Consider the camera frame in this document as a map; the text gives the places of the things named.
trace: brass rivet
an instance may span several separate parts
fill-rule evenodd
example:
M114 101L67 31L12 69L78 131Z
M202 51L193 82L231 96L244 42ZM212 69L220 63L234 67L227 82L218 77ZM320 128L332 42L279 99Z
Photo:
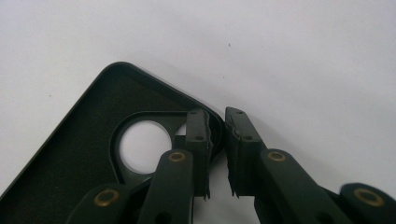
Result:
M286 159L285 155L280 152L271 152L268 157L273 161L284 161Z
M169 161L184 161L186 156L181 152L173 152L168 157Z
M370 204L374 207L380 207L385 203L381 196L369 189L355 189L353 194L362 202Z
M93 201L100 207L106 207L118 200L119 197L120 194L118 191L114 189L104 189L95 196Z

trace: circular hole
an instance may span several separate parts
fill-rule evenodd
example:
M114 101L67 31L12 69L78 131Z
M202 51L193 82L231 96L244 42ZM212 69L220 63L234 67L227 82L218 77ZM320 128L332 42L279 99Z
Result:
M168 224L171 223L172 216L167 212L161 212L155 217L155 223L157 224Z
M317 221L323 224L333 224L334 220L332 217L327 213L319 213L317 215Z
M105 189L100 193L98 193L93 199L93 201L98 206L106 207L114 203L119 197L120 194L118 191L114 189Z
M165 128L151 120L135 123L120 140L120 157L128 169L138 174L155 172L161 155L172 148Z
M353 193L359 200L371 206L380 207L384 205L384 200L381 198L381 196L369 189L355 189Z

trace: small hole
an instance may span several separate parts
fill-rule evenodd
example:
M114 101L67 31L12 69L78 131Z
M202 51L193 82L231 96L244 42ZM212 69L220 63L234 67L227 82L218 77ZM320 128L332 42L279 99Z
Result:
M161 212L155 217L155 223L157 224L169 224L172 221L172 216L167 212Z
M95 196L93 201L100 207L106 207L114 203L119 197L120 194L118 191L114 189L104 189Z
M187 124L184 123L178 127L175 135L186 135Z
M317 221L319 221L322 224L333 224L334 223L334 220L332 219L332 217L327 213L319 213L317 215Z
M381 196L369 189L355 189L353 193L359 200L371 206L380 207L384 205L384 200L381 198Z

